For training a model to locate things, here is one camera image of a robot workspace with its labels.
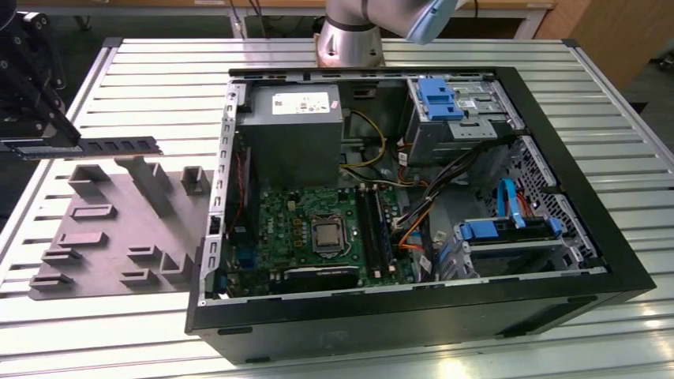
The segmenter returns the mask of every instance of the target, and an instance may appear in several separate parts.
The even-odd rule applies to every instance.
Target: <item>ram slot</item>
[[[378,244],[375,234],[373,232],[373,218],[370,215],[369,196],[366,188],[357,188],[357,212],[358,225],[361,227],[361,239],[363,253],[366,254],[367,276],[371,278],[382,277],[382,269],[379,267],[381,260],[378,254]]]
[[[379,197],[379,191],[377,189],[370,192],[371,194],[371,199],[373,203],[377,207],[375,212],[373,212],[373,218],[377,218],[373,220],[373,225],[375,226],[375,232],[377,232],[377,242],[379,245],[379,260],[381,260],[381,266],[382,270],[385,272],[395,272],[397,271],[397,266],[395,266],[395,261],[393,257],[393,248],[391,248],[391,234],[389,232],[389,223],[387,223],[387,217],[385,215],[383,211],[383,206],[382,206],[382,199]]]

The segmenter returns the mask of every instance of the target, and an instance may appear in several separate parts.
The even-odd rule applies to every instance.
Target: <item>motherboard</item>
[[[231,272],[238,295],[413,283],[410,258],[389,232],[399,215],[390,186],[263,192],[258,247],[238,247],[242,269]]]

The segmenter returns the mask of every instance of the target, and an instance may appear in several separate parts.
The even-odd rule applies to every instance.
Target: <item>workbench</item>
[[[154,135],[166,171],[216,162],[227,70],[315,64],[310,39],[107,41],[68,117],[86,137]],[[92,161],[39,164],[0,235],[0,377],[669,377],[674,159],[581,49],[559,41],[383,44],[389,66],[514,66],[658,288],[539,336],[239,366],[183,333],[187,293],[35,302],[28,281]],[[111,159],[96,161],[122,172]]]
[[[19,0],[24,12],[67,16],[227,16],[234,35],[247,38],[246,17],[256,13],[247,0],[234,0],[242,19],[242,31],[226,0]],[[554,0],[478,0],[481,18],[521,19],[515,39],[533,39],[546,12],[555,7]],[[326,0],[260,0],[266,16],[325,16]],[[453,17],[475,17],[470,1]]]

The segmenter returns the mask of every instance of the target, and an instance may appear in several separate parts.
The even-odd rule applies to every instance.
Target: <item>green circuit board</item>
[[[383,211],[393,219],[401,214],[395,191],[387,187],[379,191],[379,196]],[[345,252],[330,259],[314,252],[313,217],[317,215],[338,215],[346,231]],[[381,278],[367,275],[354,188],[262,193],[259,231],[258,270],[274,272],[290,267],[349,265],[359,267],[359,287],[413,282],[413,267],[407,258],[397,260],[394,273],[387,273]]]

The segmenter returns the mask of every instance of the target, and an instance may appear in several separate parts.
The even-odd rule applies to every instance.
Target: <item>floor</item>
[[[657,63],[649,64],[622,95],[630,102],[648,103],[644,121],[674,151],[674,69],[661,71]]]
[[[262,35],[260,24],[248,18],[252,36]],[[68,87],[62,92],[67,103],[78,93],[79,85],[96,58],[106,37],[127,38],[231,38],[230,21],[226,17],[92,17],[92,29],[82,32],[71,17],[52,17],[58,45],[63,53]],[[283,17],[271,22],[270,36],[310,37],[315,25],[313,17]],[[461,32],[451,32],[462,37]],[[630,102],[648,103],[642,113],[646,123],[661,136],[668,147],[674,149],[674,70],[662,72],[649,65],[632,86],[624,92]],[[12,156],[0,155],[0,229],[12,213],[14,206],[28,183],[35,162],[24,162]]]

